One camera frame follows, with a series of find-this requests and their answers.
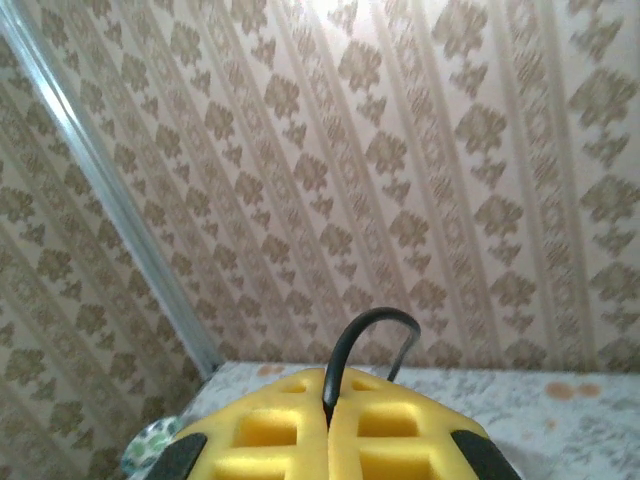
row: metal strip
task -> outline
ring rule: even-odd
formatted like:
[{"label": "metal strip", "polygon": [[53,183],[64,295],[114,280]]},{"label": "metal strip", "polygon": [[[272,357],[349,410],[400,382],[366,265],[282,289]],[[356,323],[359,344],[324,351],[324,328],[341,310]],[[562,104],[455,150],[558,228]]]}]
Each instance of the metal strip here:
[{"label": "metal strip", "polygon": [[189,299],[162,256],[124,186],[110,156],[86,118],[74,92],[61,82],[48,46],[20,2],[0,1],[2,34],[36,86],[74,153],[76,162],[158,298],[200,376],[208,378],[223,360],[211,334],[198,320]]}]

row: patterned wallpaper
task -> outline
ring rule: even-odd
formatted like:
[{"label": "patterned wallpaper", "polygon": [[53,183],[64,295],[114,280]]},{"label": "patterned wallpaper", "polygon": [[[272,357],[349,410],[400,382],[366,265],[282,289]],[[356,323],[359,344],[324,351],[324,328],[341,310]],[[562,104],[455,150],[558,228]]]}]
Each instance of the patterned wallpaper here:
[{"label": "patterned wallpaper", "polygon": [[0,37],[0,479],[120,478],[195,366]]},{"label": "patterned wallpaper", "polygon": [[29,9],[226,358],[640,370],[637,2]]}]

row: yellow sponge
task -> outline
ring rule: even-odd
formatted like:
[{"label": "yellow sponge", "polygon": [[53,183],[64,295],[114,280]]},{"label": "yellow sponge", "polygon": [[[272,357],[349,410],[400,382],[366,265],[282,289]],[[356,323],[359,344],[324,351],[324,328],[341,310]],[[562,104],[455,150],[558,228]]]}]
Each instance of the yellow sponge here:
[{"label": "yellow sponge", "polygon": [[180,432],[207,443],[189,480],[476,480],[451,432],[473,420],[412,390],[346,369],[331,428],[324,369],[249,394]]}]

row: white marble countertop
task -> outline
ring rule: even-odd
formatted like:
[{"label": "white marble countertop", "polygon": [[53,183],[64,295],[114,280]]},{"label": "white marble countertop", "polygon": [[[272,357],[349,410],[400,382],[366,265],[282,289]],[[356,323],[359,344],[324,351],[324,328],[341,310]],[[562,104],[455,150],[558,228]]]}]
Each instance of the white marble countertop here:
[{"label": "white marble countertop", "polygon": [[[226,363],[185,423],[309,367]],[[396,383],[483,425],[523,480],[640,480],[639,375],[403,368]]]}]

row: black cable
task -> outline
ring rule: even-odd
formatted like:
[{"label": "black cable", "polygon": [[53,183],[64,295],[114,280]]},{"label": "black cable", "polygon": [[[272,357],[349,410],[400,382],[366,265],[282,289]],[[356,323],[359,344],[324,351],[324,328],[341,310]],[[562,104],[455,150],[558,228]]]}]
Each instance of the black cable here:
[{"label": "black cable", "polygon": [[397,308],[373,308],[358,315],[349,324],[349,326],[347,326],[345,331],[342,332],[342,335],[338,339],[338,342],[331,353],[329,363],[327,364],[327,372],[324,377],[324,388],[322,390],[322,404],[324,406],[324,413],[327,417],[327,426],[331,423],[333,409],[335,408],[336,403],[338,403],[342,375],[347,365],[347,358],[351,353],[353,345],[368,326],[381,320],[394,320],[409,327],[411,330],[409,338],[404,342],[400,349],[400,353],[398,353],[395,362],[393,362],[391,372],[387,377],[387,380],[390,382],[393,382],[396,378],[404,357],[411,347],[418,341],[418,338],[420,338],[420,325],[418,325],[418,322],[416,322],[411,315],[403,312],[402,310],[398,310]]}]

